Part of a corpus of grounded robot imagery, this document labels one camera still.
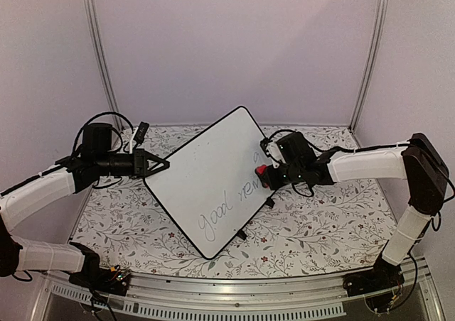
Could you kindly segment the red whiteboard eraser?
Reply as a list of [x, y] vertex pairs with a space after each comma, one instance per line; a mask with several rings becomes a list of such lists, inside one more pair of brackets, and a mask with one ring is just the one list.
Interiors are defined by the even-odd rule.
[[264, 175], [267, 172], [267, 166], [261, 165], [255, 169], [255, 173], [259, 176]]

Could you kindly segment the white whiteboard with black frame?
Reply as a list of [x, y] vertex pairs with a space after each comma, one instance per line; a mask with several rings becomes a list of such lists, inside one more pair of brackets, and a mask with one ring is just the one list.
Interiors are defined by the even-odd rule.
[[246, 107], [237, 107], [167, 156], [168, 169], [145, 185], [205, 259], [214, 259], [260, 211], [273, 190], [255, 169], [271, 163], [265, 138]]

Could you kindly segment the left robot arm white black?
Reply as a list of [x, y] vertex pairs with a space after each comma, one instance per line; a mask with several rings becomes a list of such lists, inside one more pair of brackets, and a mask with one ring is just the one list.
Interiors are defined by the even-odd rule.
[[141, 148], [146, 124], [132, 128], [129, 150], [112, 147], [112, 124], [94, 115], [80, 128], [69, 156], [23, 182], [1, 192], [1, 276], [18, 271], [66, 271], [90, 288], [106, 281], [97, 253], [82, 244], [50, 244], [12, 235], [22, 221], [44, 207], [93, 187], [103, 177], [145, 179], [169, 168], [170, 163]]

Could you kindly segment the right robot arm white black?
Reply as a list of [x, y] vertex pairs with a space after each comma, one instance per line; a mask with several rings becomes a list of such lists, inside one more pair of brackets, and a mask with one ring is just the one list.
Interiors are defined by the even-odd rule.
[[304, 183], [311, 190], [316, 185], [363, 179], [407, 181], [407, 209], [368, 273], [370, 287], [382, 290], [394, 280], [395, 272], [432, 218], [453, 199], [446, 194], [448, 189], [454, 189], [454, 184], [445, 162], [422, 133], [390, 145], [355, 149], [334, 146], [328, 150], [316, 147], [301, 132], [286, 129], [284, 134], [278, 141], [266, 137], [259, 143], [272, 160], [272, 164], [255, 169], [267, 189], [275, 191]]

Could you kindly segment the floral patterned table mat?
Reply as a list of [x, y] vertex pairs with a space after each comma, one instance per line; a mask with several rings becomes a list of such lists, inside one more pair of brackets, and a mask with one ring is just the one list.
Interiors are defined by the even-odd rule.
[[[261, 126], [278, 139], [283, 126]], [[146, 150], [169, 156], [205, 127], [154, 127]], [[274, 278], [369, 267], [392, 236], [396, 221], [377, 182], [287, 185], [214, 258], [203, 258], [145, 185], [103, 179], [72, 235], [100, 256], [104, 267], [194, 278]]]

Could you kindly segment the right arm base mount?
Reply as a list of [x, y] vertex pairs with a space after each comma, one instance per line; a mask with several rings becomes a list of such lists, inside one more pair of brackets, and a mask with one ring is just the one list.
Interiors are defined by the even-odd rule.
[[345, 275], [343, 288], [351, 297], [397, 287], [404, 282], [401, 267], [384, 262], [375, 264], [369, 270]]

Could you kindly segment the front aluminium rail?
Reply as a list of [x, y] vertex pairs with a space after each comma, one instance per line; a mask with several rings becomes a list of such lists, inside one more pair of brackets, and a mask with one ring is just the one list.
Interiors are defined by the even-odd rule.
[[346, 273], [265, 279], [179, 278], [134, 274], [126, 296], [109, 307], [62, 273], [41, 275], [31, 320], [447, 320], [424, 257], [402, 264], [405, 284], [396, 310], [368, 309], [386, 290], [349, 296]]

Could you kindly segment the left aluminium frame post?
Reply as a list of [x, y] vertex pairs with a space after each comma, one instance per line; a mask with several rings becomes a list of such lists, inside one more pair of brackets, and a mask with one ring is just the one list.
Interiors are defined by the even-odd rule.
[[107, 105], [110, 111], [120, 113], [117, 99], [115, 97], [114, 89], [112, 86], [109, 68], [105, 55], [105, 50], [102, 43], [102, 36], [100, 25], [97, 17], [97, 10], [95, 0], [83, 0], [85, 13], [87, 17], [88, 28], [92, 40], [92, 46], [95, 53], [95, 60], [98, 66], [100, 79], [104, 94], [107, 100]]

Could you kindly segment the aluminium frame post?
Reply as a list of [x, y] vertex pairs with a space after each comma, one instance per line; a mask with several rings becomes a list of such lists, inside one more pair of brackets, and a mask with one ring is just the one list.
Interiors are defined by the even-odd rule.
[[92, 40], [92, 46], [95, 53], [95, 60], [98, 66], [100, 79], [104, 94], [107, 100], [107, 105], [110, 111], [120, 113], [117, 99], [115, 97], [114, 89], [112, 86], [109, 68], [105, 55], [105, 50], [102, 43], [102, 36], [100, 25], [97, 17], [97, 10], [95, 0], [83, 0], [85, 13], [87, 17], [88, 28]]
[[371, 79], [373, 77], [373, 71], [375, 68], [378, 51], [380, 49], [380, 42], [387, 16], [388, 1], [389, 0], [378, 0], [377, 2], [375, 10], [375, 19], [373, 24], [373, 34], [370, 39], [370, 46], [368, 48], [368, 54], [363, 71], [363, 76], [360, 81], [358, 96], [355, 101], [353, 114], [351, 116], [349, 124], [349, 129], [353, 133], [355, 133], [355, 130], [358, 128], [363, 108], [365, 106], [365, 102], [368, 96], [368, 90], [370, 87]]

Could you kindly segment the right aluminium frame post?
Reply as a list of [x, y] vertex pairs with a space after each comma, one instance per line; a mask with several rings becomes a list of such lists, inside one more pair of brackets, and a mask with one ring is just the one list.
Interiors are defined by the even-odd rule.
[[365, 102], [368, 96], [368, 90], [370, 87], [371, 79], [373, 77], [373, 71], [375, 68], [378, 51], [380, 49], [380, 42], [387, 16], [388, 1], [389, 0], [378, 0], [377, 2], [375, 10], [375, 19], [373, 24], [373, 34], [370, 39], [370, 46], [368, 48], [368, 54], [363, 71], [363, 76], [360, 81], [358, 96], [355, 101], [353, 114], [351, 116], [349, 124], [349, 129], [353, 133], [355, 133], [355, 130], [358, 128], [363, 108], [365, 106]]

